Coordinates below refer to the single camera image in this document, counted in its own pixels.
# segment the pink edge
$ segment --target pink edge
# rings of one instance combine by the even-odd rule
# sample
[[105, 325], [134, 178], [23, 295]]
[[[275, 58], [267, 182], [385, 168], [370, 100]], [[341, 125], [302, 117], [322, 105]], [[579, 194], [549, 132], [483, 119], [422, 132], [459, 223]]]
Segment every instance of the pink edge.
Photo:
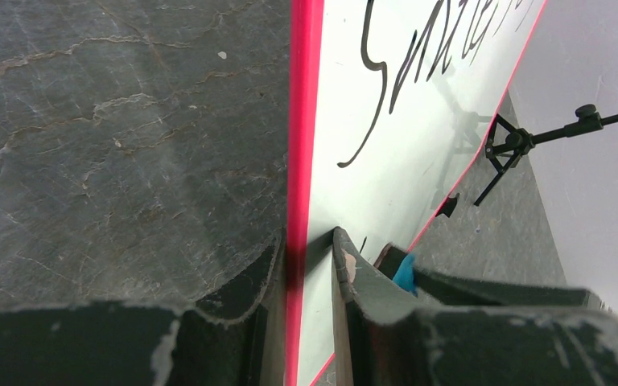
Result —
[[[537, 14], [537, 18], [534, 20], [534, 25], [532, 25], [532, 29], [531, 31], [529, 31], [529, 35], [527, 36], [527, 41], [525, 42], [525, 46], [522, 47], [522, 52], [520, 52], [520, 56], [517, 57], [517, 62], [515, 63], [515, 67], [513, 68], [513, 73], [510, 74], [510, 78], [508, 80], [507, 85], [505, 86], [505, 91], [503, 91], [503, 96], [501, 97], [501, 102], [499, 103], [498, 107], [496, 107], [496, 112], [494, 113], [494, 119], [496, 119], [496, 115], [498, 115], [499, 113], [499, 109], [501, 108], [501, 105], [503, 105], [503, 101], [505, 99], [506, 94], [508, 94], [508, 87], [510, 86], [510, 83], [513, 81], [513, 77], [515, 76], [515, 72], [517, 71], [517, 66], [520, 64], [520, 61], [522, 60], [522, 56], [525, 54], [525, 50], [527, 48], [527, 46], [529, 45], [529, 41], [532, 39], [532, 34], [534, 33], [534, 29], [537, 27], [537, 25], [539, 24], [539, 19], [542, 16], [544, 7], [546, 6], [546, 4], [548, 3], [548, 0], [545, 0], [542, 4], [542, 8], [539, 10], [539, 13]], [[451, 193], [453, 193], [453, 191], [458, 187], [459, 183], [461, 182], [461, 180], [463, 179], [463, 177], [465, 177], [466, 173], [468, 172], [468, 170], [470, 170], [470, 166], [472, 166], [472, 164], [475, 162], [475, 160], [477, 159], [477, 157], [480, 155], [480, 152], [482, 151], [482, 149], [484, 148], [484, 143], [487, 141], [487, 136], [489, 135], [489, 127], [491, 127], [491, 124], [489, 126], [487, 126], [487, 131], [486, 133], [484, 133], [484, 138], [482, 140], [482, 145], [480, 146], [479, 149], [477, 149], [477, 152], [475, 153], [475, 156], [472, 158], [472, 161], [468, 164], [468, 166], [465, 168], [465, 170], [463, 171], [463, 173], [460, 175], [459, 179], [456, 180], [456, 182], [454, 183], [454, 186], [449, 190], [449, 194], [447, 196], [449, 196]], [[435, 213], [437, 213], [439, 211], [439, 209], [442, 208], [442, 205], [444, 204], [444, 202], [440, 203], [439, 206], [437, 207], [437, 210], [435, 211]], [[432, 223], [432, 220], [435, 218], [435, 215], [433, 215], [432, 217], [430, 217], [430, 219], [425, 223], [425, 226], [422, 227], [422, 230], [420, 231], [420, 233], [416, 236], [415, 240], [413, 243], [411, 243], [411, 245], [409, 246], [408, 251], [410, 252], [415, 245], [418, 243], [418, 241], [420, 240], [420, 238], [422, 237], [422, 234], [425, 233], [425, 231], [430, 227], [430, 224]], [[326, 371], [326, 369], [328, 368], [328, 366], [330, 366], [331, 361], [335, 358], [335, 353], [333, 353], [333, 355], [331, 355], [330, 358], [328, 358], [328, 361], [326, 362], [326, 364], [324, 364], [323, 368], [321, 368], [321, 371], [319, 372], [319, 374], [316, 375], [316, 378], [314, 378], [314, 380], [311, 382], [311, 386], [314, 386], [314, 384], [316, 384], [316, 382], [319, 381], [319, 378], [323, 375], [323, 372]]]
[[286, 241], [286, 386], [297, 385], [323, 0], [292, 0]]

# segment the black metal stand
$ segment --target black metal stand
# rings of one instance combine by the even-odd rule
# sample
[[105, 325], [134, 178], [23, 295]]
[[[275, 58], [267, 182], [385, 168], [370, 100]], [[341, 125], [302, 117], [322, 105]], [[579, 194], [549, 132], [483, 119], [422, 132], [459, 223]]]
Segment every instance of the black metal stand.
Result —
[[[501, 177], [508, 169], [517, 165], [523, 155], [527, 155], [536, 145], [544, 142], [555, 141], [560, 138], [575, 137], [586, 133], [602, 130], [605, 125], [618, 123], [618, 114], [607, 118], [601, 118], [594, 105], [584, 105], [575, 110], [575, 115], [579, 119], [575, 123], [565, 125], [560, 129], [547, 131], [545, 133], [533, 135], [525, 129], [516, 129], [509, 124], [502, 116], [496, 115], [496, 120], [492, 123], [487, 136], [487, 143], [484, 145], [484, 155], [494, 165], [496, 177], [482, 191], [480, 197], [474, 202], [479, 207], [489, 192], [498, 184]], [[494, 134], [496, 134], [496, 124], [501, 124], [508, 130], [508, 137], [503, 145], [494, 146]], [[497, 157], [508, 158], [505, 164], [496, 159]]]
[[456, 193], [453, 197], [448, 196], [447, 199], [444, 200], [444, 203], [437, 211], [435, 217], [440, 217], [441, 215], [445, 215], [446, 217], [451, 217], [454, 210], [456, 209], [456, 205], [458, 205], [458, 198], [460, 193]]

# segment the white board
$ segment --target white board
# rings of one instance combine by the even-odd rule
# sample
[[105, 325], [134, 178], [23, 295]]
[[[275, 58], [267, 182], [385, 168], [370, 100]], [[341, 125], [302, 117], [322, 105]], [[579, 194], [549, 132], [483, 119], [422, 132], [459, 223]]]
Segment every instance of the white board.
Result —
[[[415, 241], [482, 146], [543, 3], [325, 0], [308, 244], [340, 226], [374, 262]], [[307, 250], [297, 385], [332, 357], [331, 258]]]

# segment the tripod leg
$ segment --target tripod leg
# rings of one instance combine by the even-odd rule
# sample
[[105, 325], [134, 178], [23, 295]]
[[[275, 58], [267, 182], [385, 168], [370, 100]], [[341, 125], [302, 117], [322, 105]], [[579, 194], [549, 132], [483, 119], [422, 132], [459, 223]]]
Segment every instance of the tripod leg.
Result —
[[496, 125], [496, 122], [499, 122], [499, 125], [503, 126], [504, 129], [508, 130], [509, 133], [512, 133], [513, 131], [516, 131], [517, 129], [515, 128], [515, 126], [511, 125], [508, 121], [506, 121], [501, 115], [497, 114], [496, 115], [496, 121], [494, 122], [494, 125]]
[[489, 126], [489, 133], [487, 134], [486, 146], [490, 146], [491, 144], [494, 143], [494, 135], [496, 134], [496, 123], [497, 123], [497, 120], [494, 120], [494, 122], [492, 122], [492, 125]]
[[501, 170], [503, 169], [503, 165], [501, 165], [501, 162], [499, 162], [498, 159], [490, 158], [489, 161], [492, 163], [492, 165], [494, 165], [494, 169], [496, 169], [496, 172], [501, 172]]
[[482, 201], [484, 201], [484, 199], [487, 197], [489, 192], [499, 183], [499, 181], [501, 180], [501, 177], [503, 177], [505, 172], [508, 171], [508, 169], [510, 169], [510, 167], [515, 162], [517, 162], [519, 158], [520, 158], [520, 154], [518, 152], [513, 153], [513, 156], [510, 157], [510, 159], [505, 163], [505, 165], [503, 165], [503, 167], [500, 170], [497, 170], [498, 173], [496, 174], [494, 179], [482, 191], [482, 194], [480, 195], [480, 197], [477, 198], [477, 200], [475, 200], [473, 205], [475, 205], [476, 207], [480, 206], [480, 204], [482, 203]]

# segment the black cursive writing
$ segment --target black cursive writing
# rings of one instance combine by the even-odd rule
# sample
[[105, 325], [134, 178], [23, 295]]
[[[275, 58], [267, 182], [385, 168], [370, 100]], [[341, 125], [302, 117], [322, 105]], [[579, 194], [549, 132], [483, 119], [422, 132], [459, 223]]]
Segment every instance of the black cursive writing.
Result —
[[368, 240], [369, 238], [366, 236], [364, 237], [364, 242], [361, 243], [361, 249], [359, 249], [359, 253], [364, 252], [364, 247], [366, 246], [366, 240]]
[[[435, 28], [435, 24], [437, 23], [437, 19], [439, 18], [439, 14], [443, 8], [444, 3], [446, 3], [447, 6], [446, 6], [446, 13], [445, 13], [446, 17], [444, 20], [442, 37], [439, 40], [439, 45], [437, 47], [435, 59], [432, 62], [430, 71], [427, 73], [426, 82], [429, 81], [430, 78], [435, 74], [435, 70], [439, 66], [439, 63], [442, 63], [442, 70], [441, 70], [442, 75], [449, 68], [451, 64], [451, 60], [452, 60], [452, 55], [450, 53], [451, 41], [453, 40], [455, 36], [456, 29], [460, 23], [461, 18], [464, 16], [466, 5], [471, 0], [456, 0], [456, 1], [458, 1], [459, 14], [458, 14], [458, 18], [456, 19], [454, 23], [454, 26], [451, 28], [451, 31], [449, 31], [450, 17], [451, 17], [451, 0], [437, 0], [435, 2], [435, 6], [433, 7], [430, 13], [430, 16], [427, 18], [427, 23], [425, 27], [422, 29], [422, 32], [420, 33], [420, 35], [418, 35], [418, 30], [414, 31], [413, 36], [411, 38], [410, 45], [409, 45], [409, 49], [406, 52], [406, 56], [402, 62], [402, 65], [399, 68], [397, 76], [394, 79], [392, 94], [390, 95], [390, 98], [389, 98], [389, 113], [390, 114], [394, 111], [394, 106], [397, 103], [399, 93], [405, 83], [405, 80], [406, 80], [406, 77], [408, 76], [411, 65], [413, 64], [413, 62], [416, 59], [416, 56], [420, 52], [420, 58], [418, 59], [418, 68], [416, 70], [416, 75], [414, 78], [414, 83], [418, 83], [418, 78], [420, 76], [420, 72], [422, 68], [422, 62], [423, 62], [423, 59], [425, 58], [427, 47], [430, 43], [432, 31]], [[499, 0], [476, 0], [476, 1], [477, 1], [477, 4], [475, 7], [475, 11], [472, 13], [472, 19], [470, 22], [470, 26], [468, 27], [468, 32], [465, 35], [465, 41], [463, 42], [463, 49], [461, 51], [462, 60], [464, 60], [470, 54], [471, 51], [474, 51], [471, 61], [470, 61], [471, 65], [475, 61], [477, 53], [480, 50], [482, 43], [484, 42], [484, 38], [486, 37], [487, 30], [489, 29], [489, 26], [492, 24], [492, 21], [494, 20], [494, 16], [496, 15], [496, 10], [498, 10], [498, 7], [499, 7]], [[515, 8], [514, 8], [516, 10], [523, 3], [524, 0], [510, 0], [510, 3], [508, 4], [508, 9], [503, 15], [503, 18], [499, 22], [499, 25], [494, 31], [492, 36], [496, 35], [496, 33], [501, 28], [501, 25], [503, 24], [505, 17], [509, 12], [510, 6], [513, 4], [513, 1], [516, 1]], [[375, 113], [373, 114], [373, 119], [371, 120], [371, 125], [369, 127], [369, 130], [366, 132], [366, 135], [361, 141], [359, 148], [356, 150], [354, 155], [347, 162], [338, 162], [337, 166], [340, 168], [345, 168], [347, 166], [350, 166], [354, 162], [354, 160], [356, 160], [356, 158], [359, 156], [359, 153], [364, 149], [364, 146], [366, 145], [366, 142], [369, 140], [369, 137], [371, 133], [373, 132], [373, 129], [375, 128], [377, 120], [380, 116], [382, 105], [385, 101], [385, 95], [387, 93], [387, 63], [385, 61], [381, 61], [377, 63], [374, 62], [373, 60], [371, 60], [369, 53], [368, 53], [369, 30], [370, 30], [371, 18], [373, 16], [373, 4], [374, 3], [375, 3], [375, 0], [368, 0], [366, 2], [366, 12], [364, 16], [364, 28], [361, 33], [360, 51], [361, 51], [361, 61], [363, 62], [364, 66], [370, 71], [381, 73], [382, 82], [381, 82], [380, 99], [378, 100]], [[534, 0], [532, 0], [532, 2], [529, 4], [529, 7], [527, 11], [525, 12], [525, 15], [522, 18], [520, 25], [518, 25], [517, 29], [519, 29], [522, 23], [525, 21], [525, 18], [527, 17], [529, 9], [531, 9], [531, 6], [533, 3], [534, 3]]]

